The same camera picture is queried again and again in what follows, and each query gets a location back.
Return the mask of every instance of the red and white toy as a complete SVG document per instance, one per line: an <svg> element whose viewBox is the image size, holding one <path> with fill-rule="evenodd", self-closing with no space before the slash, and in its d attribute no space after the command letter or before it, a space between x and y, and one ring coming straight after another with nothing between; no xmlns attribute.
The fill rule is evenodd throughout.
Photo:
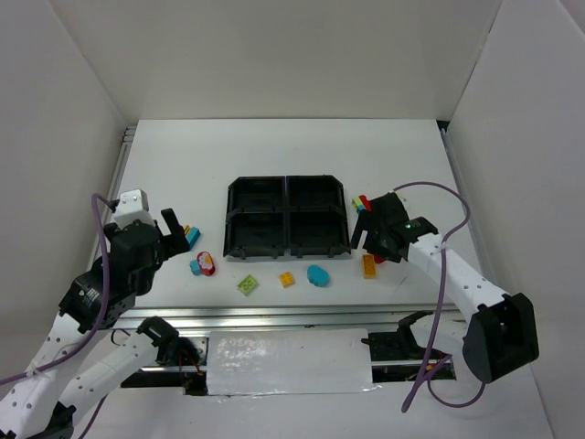
<svg viewBox="0 0 585 439"><path fill-rule="evenodd" d="M216 266L211 259L211 255L208 252L201 252L197 255L197 263L201 269L201 273L205 276L210 276L216 272Z"/></svg>

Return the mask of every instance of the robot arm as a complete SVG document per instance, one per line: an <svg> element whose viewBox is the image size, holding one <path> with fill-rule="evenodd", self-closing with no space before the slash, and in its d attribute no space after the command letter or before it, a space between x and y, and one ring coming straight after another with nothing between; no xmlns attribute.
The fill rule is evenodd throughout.
<svg viewBox="0 0 585 439"><path fill-rule="evenodd" d="M106 314L98 323L99 329L113 327L118 317L134 306L137 295L150 291L154 274L164 261L189 250L175 213L171 209L162 212L171 231L164 236L148 213L148 200L142 190L121 194L114 206L115 223L104 227L111 245L108 253L111 279L110 296L104 304ZM176 346L178 334L163 321L157 331L144 327L142 332L132 336L132 344L127 347L133 351L127 347L118 349L84 374L85 385L76 383L80 381L77 373L83 360L100 341L99 337L93 337L73 357L47 369L49 363L70 355L96 324L102 307L102 289L100 258L71 284L59 304L50 333L27 368L27 377L0 401L0 438L51 437L49 431L59 431L56 437L70 437L71 418L80 419L97 401L94 395L103 397L104 392L112 390L132 372L152 363L157 352L161 354L163 342L159 338L165 335L161 332L163 329L167 334L165 343L168 344L171 341L168 337L171 337L174 340L171 347Z"/></svg>
<svg viewBox="0 0 585 439"><path fill-rule="evenodd" d="M437 284L441 280L442 236L426 219L410 219L395 193L369 201L359 213L352 247L367 231L364 249L388 261L414 263ZM442 321L435 347L463 351L465 363L481 382L489 383L538 358L534 308L523 294L510 295L489 283L453 249L445 248L446 294L468 326ZM417 343L429 340L432 316L411 326Z"/></svg>

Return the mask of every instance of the green block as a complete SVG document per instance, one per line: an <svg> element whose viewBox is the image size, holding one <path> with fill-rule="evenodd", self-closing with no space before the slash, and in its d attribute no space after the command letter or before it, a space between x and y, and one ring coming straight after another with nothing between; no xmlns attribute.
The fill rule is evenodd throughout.
<svg viewBox="0 0 585 439"><path fill-rule="evenodd" d="M254 279L250 274L248 274L243 281L238 284L239 291L244 294L248 295L252 292L252 290L256 287L258 282Z"/></svg>

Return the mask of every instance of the blue block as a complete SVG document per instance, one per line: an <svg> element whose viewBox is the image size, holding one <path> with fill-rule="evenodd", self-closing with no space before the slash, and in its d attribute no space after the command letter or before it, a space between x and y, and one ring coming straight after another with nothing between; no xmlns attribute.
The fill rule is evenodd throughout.
<svg viewBox="0 0 585 439"><path fill-rule="evenodd" d="M195 247L195 243L201 236L201 232L197 227L192 227L189 233L186 235L186 240L189 243L189 250L192 250Z"/></svg>
<svg viewBox="0 0 585 439"><path fill-rule="evenodd" d="M189 267L191 267L191 273L194 274L195 276L199 276L201 274L201 267L199 267L197 259L191 261L189 263Z"/></svg>
<svg viewBox="0 0 585 439"><path fill-rule="evenodd" d="M307 269L307 279L314 286L323 288L329 284L329 273L319 265L310 265Z"/></svg>

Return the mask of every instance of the black tray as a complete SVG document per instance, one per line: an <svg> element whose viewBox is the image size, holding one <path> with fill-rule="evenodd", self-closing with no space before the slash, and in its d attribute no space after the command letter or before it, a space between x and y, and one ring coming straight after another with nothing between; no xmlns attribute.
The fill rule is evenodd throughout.
<svg viewBox="0 0 585 439"><path fill-rule="evenodd" d="M333 176L240 177L229 185L224 256L351 252L343 185Z"/></svg>

